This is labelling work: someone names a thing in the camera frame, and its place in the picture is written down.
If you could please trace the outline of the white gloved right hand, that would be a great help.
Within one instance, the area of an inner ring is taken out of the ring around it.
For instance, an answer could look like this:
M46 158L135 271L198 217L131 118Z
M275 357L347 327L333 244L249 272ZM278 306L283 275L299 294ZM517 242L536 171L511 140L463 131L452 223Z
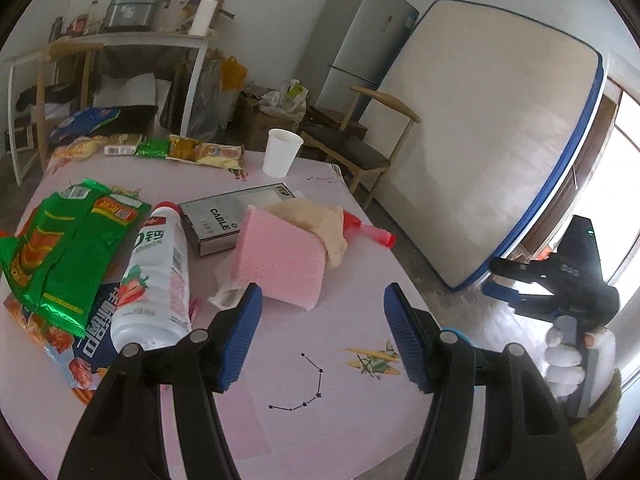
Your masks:
M552 326L547 333L544 358L548 363L546 381L555 399L573 394L584 382L586 371L582 367L582 355L573 346L562 344L562 330ZM594 372L590 406L600 399L612 382L615 372L616 338L606 327L585 333L585 347L598 352L598 362Z

